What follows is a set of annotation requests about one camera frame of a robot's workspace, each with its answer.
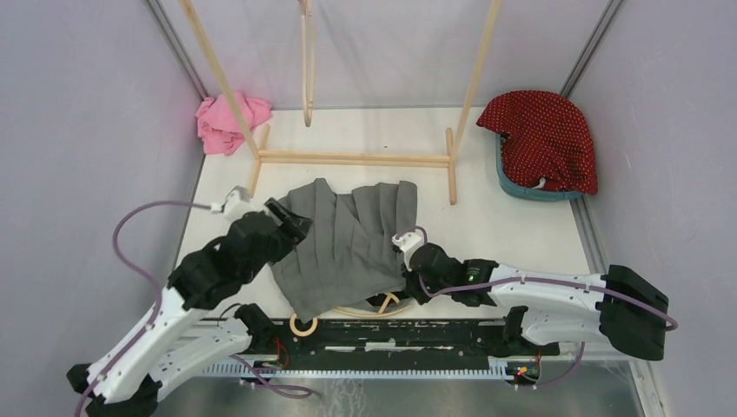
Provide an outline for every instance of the red polka dot fabric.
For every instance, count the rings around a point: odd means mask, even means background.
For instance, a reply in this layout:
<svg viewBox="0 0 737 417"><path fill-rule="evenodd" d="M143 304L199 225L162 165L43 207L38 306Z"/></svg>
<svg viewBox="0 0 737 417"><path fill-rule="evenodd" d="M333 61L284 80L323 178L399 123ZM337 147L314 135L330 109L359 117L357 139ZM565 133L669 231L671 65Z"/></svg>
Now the red polka dot fabric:
<svg viewBox="0 0 737 417"><path fill-rule="evenodd" d="M504 174L522 187L545 178L546 191L596 194L594 142L586 120L565 97L548 91L512 91L488 104L477 125L507 139Z"/></svg>

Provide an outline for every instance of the teal basket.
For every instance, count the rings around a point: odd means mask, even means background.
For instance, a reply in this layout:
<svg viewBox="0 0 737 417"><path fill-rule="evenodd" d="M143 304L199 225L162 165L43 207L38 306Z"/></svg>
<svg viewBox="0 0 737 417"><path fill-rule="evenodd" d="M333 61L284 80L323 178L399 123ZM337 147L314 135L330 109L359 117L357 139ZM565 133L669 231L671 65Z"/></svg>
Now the teal basket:
<svg viewBox="0 0 737 417"><path fill-rule="evenodd" d="M499 185L505 193L525 200L536 200L538 202L562 202L573 200L583 195L580 191L545 191L543 189L528 189L509 180L504 174L504 166L501 163L501 142L504 140L496 135L496 174L499 176Z"/></svg>

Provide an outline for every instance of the wooden stand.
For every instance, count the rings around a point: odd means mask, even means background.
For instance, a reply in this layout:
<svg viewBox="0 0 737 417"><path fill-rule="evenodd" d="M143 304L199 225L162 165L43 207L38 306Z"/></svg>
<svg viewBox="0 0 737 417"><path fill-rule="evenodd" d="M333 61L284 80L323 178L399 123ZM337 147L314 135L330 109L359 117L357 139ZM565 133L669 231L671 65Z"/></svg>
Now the wooden stand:
<svg viewBox="0 0 737 417"><path fill-rule="evenodd" d="M212 70L217 83L220 85L222 93L228 100L230 110L238 122L243 137L253 154L256 163L251 173L249 181L249 192L253 196L258 183L258 176L261 173L261 166L264 163L312 163L312 164L331 164L331 165L382 165L382 166L398 166L398 167L431 167L444 168L448 170L448 192L450 204L454 205L458 201L457 187L455 183L455 162L458 156L458 149L461 146L463 132L468 123L468 112L474 101L476 89L481 78L481 70L486 60L486 52L491 35L494 30L496 17L499 15L501 0L491 0L489 5L487 20L484 24L483 34L481 36L481 44L476 56L474 73L471 77L471 83L468 86L466 99L463 102L461 111L461 119L458 122L458 128L453 134L451 128L447 128L445 132L447 154L440 155L399 155L399 154L363 154L363 153L345 153L345 152L303 152L294 150L268 150L266 144L269 139L269 125L265 126L263 136L261 138L261 146L256 146L256 141L251 135L250 127L246 123L241 111L238 108L233 90L230 88L228 79L217 60L212 45L205 34L202 22L192 6L191 0L179 0L184 14L189 20L189 25L195 33L195 37L203 50L203 54ZM314 87L315 87L315 42L314 29L312 20L312 9L310 0L300 0L300 11L302 13L302 104L304 109L305 125L309 126L312 121L312 108L314 104ZM308 37L310 39L310 53L308 54ZM310 75L308 76L307 68L310 67Z"/></svg>

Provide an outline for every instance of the lavender wall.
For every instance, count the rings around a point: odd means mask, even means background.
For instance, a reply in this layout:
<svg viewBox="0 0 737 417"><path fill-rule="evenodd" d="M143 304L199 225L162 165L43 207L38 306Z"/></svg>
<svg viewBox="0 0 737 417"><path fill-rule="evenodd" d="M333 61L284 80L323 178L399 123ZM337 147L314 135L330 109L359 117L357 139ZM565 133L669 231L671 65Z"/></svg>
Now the lavender wall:
<svg viewBox="0 0 737 417"><path fill-rule="evenodd" d="M0 39L0 414L71 415L66 371L151 303L110 233L191 197L198 100L143 1L5 2ZM141 215L123 250L163 281L185 216Z"/></svg>
<svg viewBox="0 0 737 417"><path fill-rule="evenodd" d="M669 415L734 415L737 3L626 2L573 94L596 145L612 263L670 296Z"/></svg>
<svg viewBox="0 0 737 417"><path fill-rule="evenodd" d="M314 0L315 106L461 106L491 0ZM161 0L210 94L220 89L177 0ZM192 0L233 89L302 106L297 0ZM504 1L477 104L558 91L607 0Z"/></svg>

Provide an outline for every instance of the robotic arm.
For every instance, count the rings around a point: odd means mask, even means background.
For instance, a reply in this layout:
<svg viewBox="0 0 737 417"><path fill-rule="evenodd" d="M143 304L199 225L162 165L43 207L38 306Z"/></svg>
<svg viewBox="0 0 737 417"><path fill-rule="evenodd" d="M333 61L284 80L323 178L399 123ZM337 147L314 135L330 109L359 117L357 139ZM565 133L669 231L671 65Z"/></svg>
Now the robotic arm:
<svg viewBox="0 0 737 417"><path fill-rule="evenodd" d="M307 236L310 219L291 213L274 199L265 206L281 224L251 208L225 236L184 256L161 291L161 303L109 353L67 373L75 391L92 398L86 407L90 417L151 415L158 402L207 366L252 345L270 343L265 331L270 320L251 304L240 307L217 330L167 353L184 331Z"/></svg>
<svg viewBox="0 0 737 417"><path fill-rule="evenodd" d="M405 292L419 303L451 294L470 307L509 308L503 341L509 352L530 343L603 341L636 358L663 359L665 332L674 328L664 320L668 298L630 268L556 275L484 259L461 262L416 233L393 241L404 254Z"/></svg>

